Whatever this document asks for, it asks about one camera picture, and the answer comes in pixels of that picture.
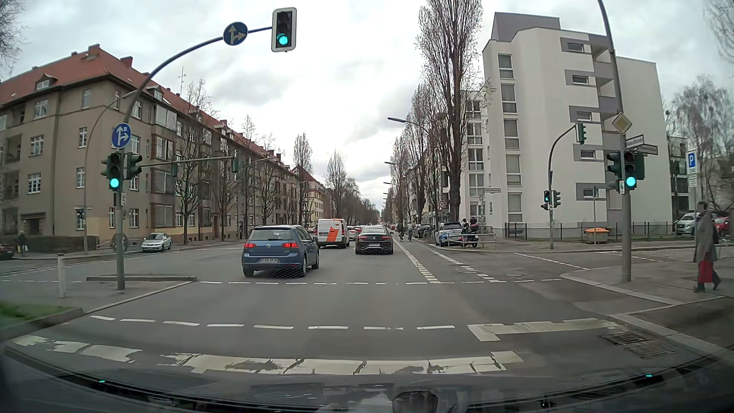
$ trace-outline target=blue direction sign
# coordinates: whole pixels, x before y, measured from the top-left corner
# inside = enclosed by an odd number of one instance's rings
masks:
[[[125,148],[125,145],[130,142],[130,136],[132,136],[132,129],[127,123],[121,123],[112,130],[112,146],[117,149]]]
[[[225,43],[230,46],[237,46],[247,38],[247,25],[241,21],[231,23],[227,25],[225,33],[222,36],[225,39]]]

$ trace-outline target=red tiled roof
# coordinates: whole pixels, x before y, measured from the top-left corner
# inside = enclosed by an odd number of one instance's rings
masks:
[[[87,51],[72,53],[69,57],[48,63],[43,66],[35,66],[30,71],[21,73],[10,79],[0,83],[0,106],[34,93],[36,90],[36,82],[44,75],[52,76],[57,79],[51,86],[73,85],[87,79],[95,77],[112,75],[123,82],[130,84],[130,87],[138,87],[148,76],[148,73],[140,73],[132,68],[132,57],[123,58],[125,61],[107,53],[98,44],[89,46]],[[158,83],[150,81],[148,87],[160,86]],[[196,109],[186,99],[177,96],[165,87],[160,87],[163,97],[170,105],[181,113],[189,114],[191,109]],[[209,128],[221,125],[222,121],[211,117],[206,112],[201,112],[202,122]],[[233,139],[240,145],[249,148],[255,153],[267,155],[267,151],[257,143],[248,140],[241,133],[232,130],[227,126],[228,131],[232,131]]]

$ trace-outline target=black car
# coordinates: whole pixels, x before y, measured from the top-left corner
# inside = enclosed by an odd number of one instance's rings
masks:
[[[366,226],[355,240],[355,254],[393,253],[393,237],[381,225]]]

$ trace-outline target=silver car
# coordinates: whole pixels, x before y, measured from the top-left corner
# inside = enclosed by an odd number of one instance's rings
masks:
[[[140,249],[143,251],[163,251],[171,249],[173,240],[165,232],[152,232],[143,239]]]

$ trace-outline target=white building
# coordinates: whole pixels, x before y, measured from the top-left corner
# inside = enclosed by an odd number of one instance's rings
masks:
[[[577,144],[571,131],[553,153],[553,189],[561,192],[562,203],[554,220],[566,228],[614,228],[621,220],[622,197],[607,190],[614,177],[606,171],[606,154],[619,148],[610,124],[618,100],[606,36],[561,29],[558,18],[495,13],[482,59],[484,76],[497,90],[482,122],[483,141],[468,142],[460,215],[473,214],[472,205],[480,201],[473,187],[481,186],[481,177],[483,186],[501,191],[486,194],[489,225],[547,228],[548,213],[540,205],[548,188],[548,152],[562,132],[583,121],[586,142]],[[617,63],[625,114],[633,123],[627,136],[644,134],[645,142],[659,150],[658,156],[646,157],[646,179],[632,192],[632,220],[670,223],[669,157],[655,63],[624,57]],[[483,170],[476,168],[479,162]],[[596,223],[594,186],[600,189]],[[536,236],[547,237],[548,230]]]

